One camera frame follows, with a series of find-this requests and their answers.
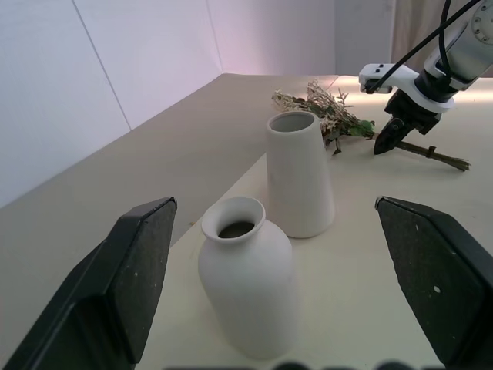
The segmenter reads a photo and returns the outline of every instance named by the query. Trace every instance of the black cable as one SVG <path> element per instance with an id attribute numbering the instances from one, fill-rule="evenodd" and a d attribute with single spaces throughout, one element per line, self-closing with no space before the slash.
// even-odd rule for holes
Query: black cable
<path id="1" fill-rule="evenodd" d="M 387 79 L 392 76 L 392 74 L 399 69 L 400 66 L 402 66 L 404 63 L 406 63 L 410 57 L 412 57 L 414 54 L 419 52 L 421 49 L 423 49 L 424 46 L 426 46 L 432 39 L 437 37 L 437 35 L 442 31 L 445 30 L 449 25 L 454 23 L 461 15 L 466 13 L 467 10 L 478 4 L 481 0 L 471 0 L 468 2 L 466 5 L 464 5 L 462 8 L 460 8 L 453 16 L 451 16 L 445 23 L 442 23 L 441 25 L 438 26 L 437 29 L 435 29 L 430 35 L 428 35 L 423 41 L 421 41 L 419 44 L 417 44 L 408 54 L 404 55 L 401 60 L 399 60 L 397 63 L 395 63 L 392 68 L 388 70 L 387 73 L 385 73 L 381 79 L 379 79 L 374 85 L 370 86 L 367 89 L 367 93 L 372 94 L 375 91 L 377 91 Z"/>
<path id="2" fill-rule="evenodd" d="M 440 24 L 443 25 L 447 21 L 448 9 L 450 9 L 450 4 L 452 0 L 445 0 L 444 8 L 441 11 Z M 445 49 L 445 29 L 442 29 L 440 35 L 438 36 L 438 48 L 440 49 L 440 59 L 441 64 L 444 67 L 445 75 L 448 78 L 452 76 L 452 70 L 450 68 L 450 63 L 448 62 L 447 50 Z"/>

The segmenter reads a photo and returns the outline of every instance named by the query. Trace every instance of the vase opening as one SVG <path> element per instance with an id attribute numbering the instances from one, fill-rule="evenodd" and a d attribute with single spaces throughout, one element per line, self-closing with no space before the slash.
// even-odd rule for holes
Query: vase opening
<path id="1" fill-rule="evenodd" d="M 203 216 L 202 232 L 221 244 L 241 242 L 253 236 L 265 221 L 261 202 L 235 197 L 214 204 Z"/>
<path id="2" fill-rule="evenodd" d="M 235 222 L 234 224 L 224 227 L 219 233 L 219 237 L 223 239 L 241 237 L 242 235 L 249 233 L 254 227 L 255 225 L 248 221 Z"/>
<path id="3" fill-rule="evenodd" d="M 314 116 L 305 112 L 280 114 L 270 122 L 270 128 L 278 133 L 295 133 L 311 126 Z"/>

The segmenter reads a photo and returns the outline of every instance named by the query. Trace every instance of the vase neck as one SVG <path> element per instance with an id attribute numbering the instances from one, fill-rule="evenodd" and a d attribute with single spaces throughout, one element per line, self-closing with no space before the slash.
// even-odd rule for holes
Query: vase neck
<path id="1" fill-rule="evenodd" d="M 214 204 L 203 216 L 202 231 L 218 244 L 240 244 L 254 237 L 265 221 L 261 202 L 234 197 Z"/>
<path id="2" fill-rule="evenodd" d="M 267 132 L 279 137 L 306 135 L 312 130 L 320 132 L 320 121 L 309 112 L 286 112 L 272 117 L 267 122 Z"/>

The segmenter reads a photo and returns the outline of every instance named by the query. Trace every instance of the green leaf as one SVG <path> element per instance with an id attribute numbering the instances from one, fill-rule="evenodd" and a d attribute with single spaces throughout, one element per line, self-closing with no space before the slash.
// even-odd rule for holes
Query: green leaf
<path id="1" fill-rule="evenodd" d="M 311 110 L 313 113 L 315 113 L 317 116 L 319 116 L 319 117 L 324 116 L 324 110 L 323 110 L 323 109 L 321 109 L 319 106 L 317 106 L 317 105 L 315 105 L 315 104 L 312 104 L 312 105 L 310 106 L 310 110 Z"/>
<path id="2" fill-rule="evenodd" d="M 374 131 L 374 125 L 370 121 L 362 119 L 360 120 L 360 124 L 367 131 L 370 131 L 371 133 Z"/>
<path id="3" fill-rule="evenodd" d="M 364 136 L 365 130 L 362 127 L 353 126 L 348 130 L 351 136 Z"/>

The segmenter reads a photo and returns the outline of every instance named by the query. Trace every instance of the white cylindrical vase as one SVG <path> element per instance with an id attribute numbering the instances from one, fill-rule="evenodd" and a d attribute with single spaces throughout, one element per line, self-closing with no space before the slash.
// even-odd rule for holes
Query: white cylindrical vase
<path id="1" fill-rule="evenodd" d="M 203 216 L 199 276 L 230 343 L 253 358 L 275 358 L 294 343 L 299 324 L 292 247 L 265 219 L 263 205 L 235 197 Z"/>
<path id="2" fill-rule="evenodd" d="M 313 237 L 334 220 L 327 153 L 320 121 L 288 112 L 267 123 L 269 219 L 289 237 Z"/>

